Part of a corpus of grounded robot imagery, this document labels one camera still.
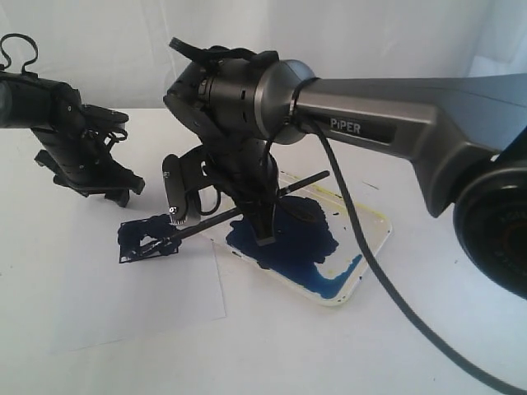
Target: white wall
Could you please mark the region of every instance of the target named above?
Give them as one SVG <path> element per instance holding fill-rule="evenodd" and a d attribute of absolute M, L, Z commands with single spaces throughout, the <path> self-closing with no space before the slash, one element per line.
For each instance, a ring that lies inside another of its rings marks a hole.
<path fill-rule="evenodd" d="M 201 47 L 277 49 L 320 77 L 461 77 L 473 68 L 494 3 L 3 0 L 0 34 L 31 35 L 40 47 L 32 69 L 79 88 L 87 103 L 161 107 L 187 64 L 168 47 L 174 35 Z M 19 62 L 29 51 L 16 42 L 6 47 Z"/>

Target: blue paint puddle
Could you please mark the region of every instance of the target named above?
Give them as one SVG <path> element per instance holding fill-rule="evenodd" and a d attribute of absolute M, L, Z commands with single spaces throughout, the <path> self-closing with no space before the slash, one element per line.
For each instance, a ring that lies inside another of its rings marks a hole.
<path fill-rule="evenodd" d="M 299 221 L 278 206 L 274 222 L 276 243 L 259 247 L 249 222 L 242 219 L 231 222 L 232 231 L 226 237 L 227 244 L 253 258 L 262 268 L 273 269 L 324 299 L 334 298 L 362 256 L 357 255 L 347 270 L 334 279 L 321 276 L 315 263 L 324 263 L 338 246 L 338 241 L 329 231 L 322 207 L 316 200 L 307 197 L 286 196 L 282 201 L 306 211 L 315 221 Z"/>

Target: white paper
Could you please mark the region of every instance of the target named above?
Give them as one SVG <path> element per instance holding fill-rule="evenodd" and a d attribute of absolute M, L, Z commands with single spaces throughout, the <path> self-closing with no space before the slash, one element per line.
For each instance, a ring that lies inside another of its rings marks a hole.
<path fill-rule="evenodd" d="M 119 224 L 123 217 L 142 217 L 97 197 L 81 201 L 79 207 L 78 225 L 68 241 L 52 352 L 225 317 L 209 239 L 194 236 L 183 242 L 180 253 L 119 264 Z"/>

